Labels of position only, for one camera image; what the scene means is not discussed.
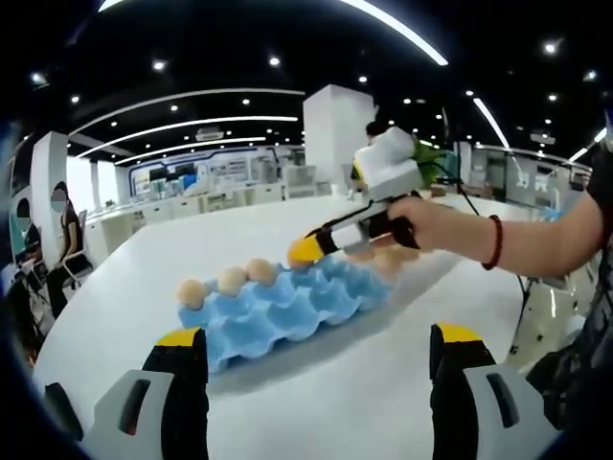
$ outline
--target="blue egg carton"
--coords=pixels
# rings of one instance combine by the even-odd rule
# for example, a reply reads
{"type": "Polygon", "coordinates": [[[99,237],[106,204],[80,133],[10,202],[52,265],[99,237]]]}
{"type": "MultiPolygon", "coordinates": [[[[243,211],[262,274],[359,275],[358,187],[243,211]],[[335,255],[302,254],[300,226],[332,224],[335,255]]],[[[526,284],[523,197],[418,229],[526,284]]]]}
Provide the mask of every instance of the blue egg carton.
{"type": "Polygon", "coordinates": [[[304,340],[322,323],[342,324],[358,311],[383,305],[389,294],[370,270],[332,257],[304,271],[280,264],[278,270],[273,286],[247,282],[237,297],[207,282],[212,293],[203,308],[179,310],[184,328],[206,331],[210,373],[222,371],[234,357],[261,357],[278,340],[304,340]]]}

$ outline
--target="office desk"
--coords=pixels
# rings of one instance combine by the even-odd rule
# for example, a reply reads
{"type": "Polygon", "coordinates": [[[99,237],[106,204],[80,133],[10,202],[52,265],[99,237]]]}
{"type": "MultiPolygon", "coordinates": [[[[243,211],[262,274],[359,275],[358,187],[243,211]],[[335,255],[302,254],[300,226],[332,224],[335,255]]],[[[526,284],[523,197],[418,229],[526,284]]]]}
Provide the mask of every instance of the office desk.
{"type": "MultiPolygon", "coordinates": [[[[459,196],[440,201],[467,210],[459,196]]],[[[483,214],[525,219],[475,198],[483,214]]],[[[284,261],[289,244],[358,203],[324,196],[230,209],[145,227],[89,278],[51,330],[34,369],[58,381],[83,427],[94,404],[140,368],[162,335],[180,328],[175,292],[253,257],[284,261]]],[[[517,280],[442,251],[403,272],[391,304],[212,379],[211,458],[429,458],[430,325],[463,324],[502,360],[521,309],[517,280]]]]}

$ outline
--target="ceiling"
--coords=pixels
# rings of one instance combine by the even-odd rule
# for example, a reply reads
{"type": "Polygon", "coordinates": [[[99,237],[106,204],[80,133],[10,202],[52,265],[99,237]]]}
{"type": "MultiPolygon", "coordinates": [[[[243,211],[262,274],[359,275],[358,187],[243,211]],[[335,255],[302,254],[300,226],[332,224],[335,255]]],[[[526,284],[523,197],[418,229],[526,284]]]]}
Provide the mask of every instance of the ceiling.
{"type": "MultiPolygon", "coordinates": [[[[125,0],[100,13],[100,1],[38,3],[42,6],[29,5],[25,17],[17,19],[27,27],[15,28],[20,32],[13,42],[20,46],[8,57],[11,84],[0,95],[5,116],[21,120],[23,135],[30,135],[24,151],[51,128],[68,133],[154,98],[242,87],[297,90],[308,96],[336,83],[372,94],[380,121],[417,128],[422,139],[436,136],[433,142],[443,142],[444,125],[437,115],[444,110],[452,140],[469,135],[472,142],[501,145],[466,95],[470,89],[513,147],[539,150],[531,133],[546,133],[556,143],[544,152],[568,158],[604,126],[603,100],[610,97],[613,77],[604,39],[608,24],[605,14],[598,14],[602,3],[592,0],[572,11],[570,4],[550,0],[370,1],[425,38],[448,60],[446,66],[339,0],[125,0]],[[544,53],[546,42],[556,44],[554,55],[544,53]],[[272,67],[271,57],[278,57],[281,65],[272,67]],[[152,69],[156,59],[166,63],[162,72],[152,69]],[[590,70],[596,77],[586,81],[590,70]],[[32,72],[41,73],[47,84],[34,84],[32,72]],[[368,81],[360,82],[361,76],[368,81]],[[550,94],[557,95],[555,102],[548,99],[550,94]],[[79,102],[71,103],[75,95],[79,102]]],[[[108,142],[191,120],[293,116],[299,122],[219,127],[231,130],[233,138],[266,136],[266,143],[298,145],[303,100],[266,93],[168,100],[108,118],[81,134],[108,142]],[[244,99],[250,104],[244,105],[244,99]],[[174,104],[177,110],[171,111],[174,104]]],[[[199,127],[169,129],[117,147],[140,154],[179,146],[188,143],[185,136],[194,142],[199,127]]],[[[76,144],[69,149],[71,154],[85,150],[76,144]]],[[[92,157],[110,159],[110,153],[98,151],[92,157]]],[[[589,162],[590,153],[581,161],[589,162]]]]}

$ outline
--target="cable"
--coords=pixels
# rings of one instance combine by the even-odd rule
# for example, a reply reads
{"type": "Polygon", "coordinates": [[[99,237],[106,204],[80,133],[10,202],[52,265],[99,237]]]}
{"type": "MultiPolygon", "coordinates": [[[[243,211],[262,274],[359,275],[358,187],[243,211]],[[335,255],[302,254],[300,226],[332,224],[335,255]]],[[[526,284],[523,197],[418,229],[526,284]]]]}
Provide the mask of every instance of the cable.
{"type": "MultiPolygon", "coordinates": [[[[443,165],[440,165],[436,161],[422,161],[418,163],[418,166],[427,166],[427,165],[434,166],[438,168],[440,171],[442,171],[445,175],[447,175],[447,178],[443,178],[443,183],[456,184],[458,186],[458,190],[460,191],[460,194],[462,194],[462,196],[465,198],[466,202],[470,206],[470,209],[472,209],[475,215],[481,216],[477,208],[475,208],[474,204],[472,204],[472,201],[468,197],[468,194],[466,193],[466,191],[462,188],[462,186],[464,185],[464,182],[460,177],[454,178],[452,174],[447,170],[447,168],[445,168],[443,165]]],[[[524,316],[524,309],[526,308],[526,304],[528,303],[528,297],[530,296],[530,293],[524,287],[524,282],[521,281],[521,277],[519,275],[515,275],[515,276],[517,277],[517,281],[519,282],[519,288],[521,289],[521,296],[522,296],[521,312],[519,314],[519,321],[517,323],[519,325],[521,324],[521,319],[524,316]]]]}

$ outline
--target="red bracelet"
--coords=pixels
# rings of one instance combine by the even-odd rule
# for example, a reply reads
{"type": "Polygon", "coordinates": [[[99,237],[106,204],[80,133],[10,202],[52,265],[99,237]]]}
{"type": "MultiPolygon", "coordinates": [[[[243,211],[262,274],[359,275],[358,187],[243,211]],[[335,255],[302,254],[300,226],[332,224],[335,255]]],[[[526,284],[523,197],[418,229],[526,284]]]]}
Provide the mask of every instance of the red bracelet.
{"type": "Polygon", "coordinates": [[[500,262],[500,254],[502,253],[502,222],[496,215],[489,216],[494,221],[496,226],[496,246],[494,247],[494,253],[491,256],[491,260],[487,264],[482,264],[483,268],[487,271],[492,270],[500,262]]]}

